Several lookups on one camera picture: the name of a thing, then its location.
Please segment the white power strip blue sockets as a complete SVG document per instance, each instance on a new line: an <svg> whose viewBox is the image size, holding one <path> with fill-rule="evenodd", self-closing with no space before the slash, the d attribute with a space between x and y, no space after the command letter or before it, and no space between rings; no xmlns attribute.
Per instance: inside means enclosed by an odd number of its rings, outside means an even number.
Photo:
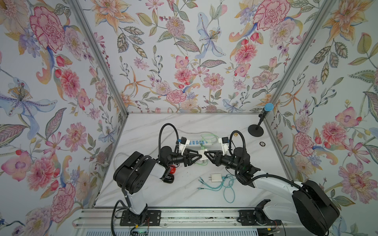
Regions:
<svg viewBox="0 0 378 236"><path fill-rule="evenodd" d="M189 146L192 147L201 147L201 146L211 146L212 143L206 140L190 140Z"/></svg>

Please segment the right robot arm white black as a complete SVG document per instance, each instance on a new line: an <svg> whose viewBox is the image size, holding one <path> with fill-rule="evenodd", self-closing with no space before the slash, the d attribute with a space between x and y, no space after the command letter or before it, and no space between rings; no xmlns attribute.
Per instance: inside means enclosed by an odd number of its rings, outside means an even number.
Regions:
<svg viewBox="0 0 378 236"><path fill-rule="evenodd" d="M290 181L253 166L240 131L233 131L230 137L221 138L220 144L222 150L204 152L210 162L233 170L235 178L242 185L268 191L291 203L288 207L262 206L261 210L266 216L300 223L316 236L329 234L340 212L315 182Z"/></svg>

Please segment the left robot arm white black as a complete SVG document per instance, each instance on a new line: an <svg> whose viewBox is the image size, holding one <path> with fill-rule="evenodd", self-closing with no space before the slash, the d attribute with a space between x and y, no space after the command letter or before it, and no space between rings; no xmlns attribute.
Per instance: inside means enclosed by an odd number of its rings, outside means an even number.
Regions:
<svg viewBox="0 0 378 236"><path fill-rule="evenodd" d="M162 132L167 126L172 127L176 135L174 149L169 146L161 146ZM173 124L164 124L158 136L156 159L136 151L116 169L113 180L121 188L131 213L142 215L148 209L140 191L149 176L171 184L174 182L173 168L180 164L183 164L184 167L191 166L202 158L198 151L187 148L189 144L190 141L187 138L179 137L178 130Z"/></svg>

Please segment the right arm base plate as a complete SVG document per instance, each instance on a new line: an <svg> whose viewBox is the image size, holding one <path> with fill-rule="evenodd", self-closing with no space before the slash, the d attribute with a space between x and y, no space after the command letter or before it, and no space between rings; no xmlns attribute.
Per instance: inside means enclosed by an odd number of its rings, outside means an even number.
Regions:
<svg viewBox="0 0 378 236"><path fill-rule="evenodd" d="M237 222L242 226L272 226L274 228L282 225L280 220L269 219L262 210L239 210L238 212Z"/></svg>

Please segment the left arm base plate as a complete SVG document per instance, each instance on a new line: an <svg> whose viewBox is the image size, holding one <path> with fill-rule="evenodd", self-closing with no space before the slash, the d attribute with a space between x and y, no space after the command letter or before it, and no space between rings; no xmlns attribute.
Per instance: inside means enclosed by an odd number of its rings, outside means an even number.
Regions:
<svg viewBox="0 0 378 236"><path fill-rule="evenodd" d="M120 226L159 226L161 221L161 210L145 210L137 215L130 210L124 210L120 220Z"/></svg>

